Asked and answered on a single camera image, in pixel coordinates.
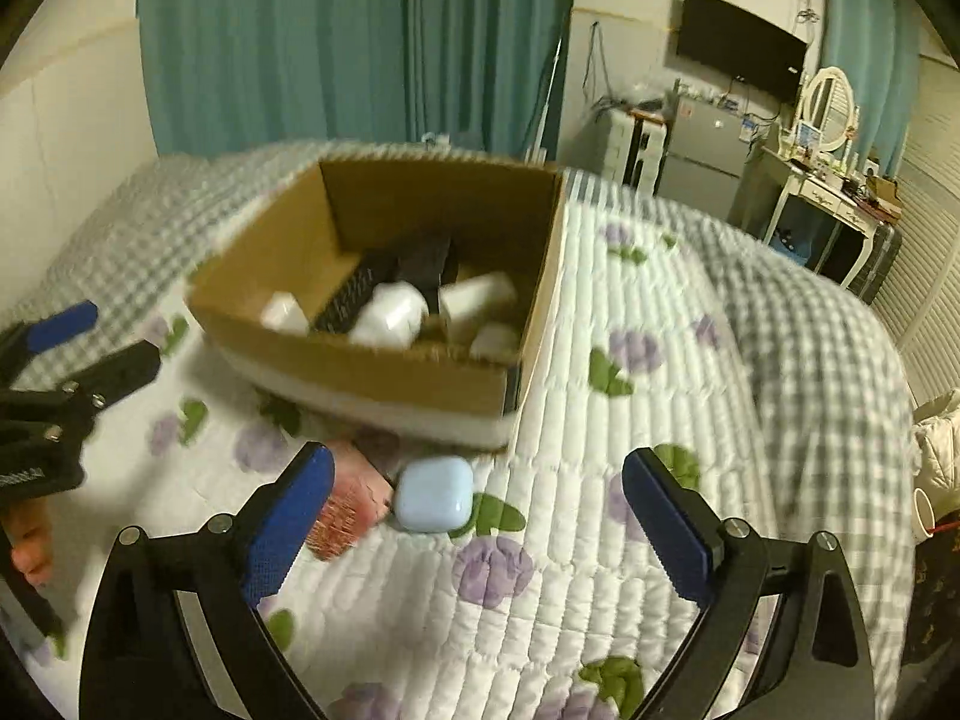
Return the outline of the person's left hand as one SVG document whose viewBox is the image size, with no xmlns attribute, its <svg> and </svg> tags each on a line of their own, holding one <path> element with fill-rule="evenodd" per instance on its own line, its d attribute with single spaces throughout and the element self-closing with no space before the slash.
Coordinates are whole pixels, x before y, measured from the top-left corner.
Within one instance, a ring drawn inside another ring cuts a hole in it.
<svg viewBox="0 0 960 720">
<path fill-rule="evenodd" d="M 20 500 L 2 514 L 10 540 L 13 567 L 33 587 L 42 587 L 52 574 L 52 523 L 44 499 Z"/>
</svg>

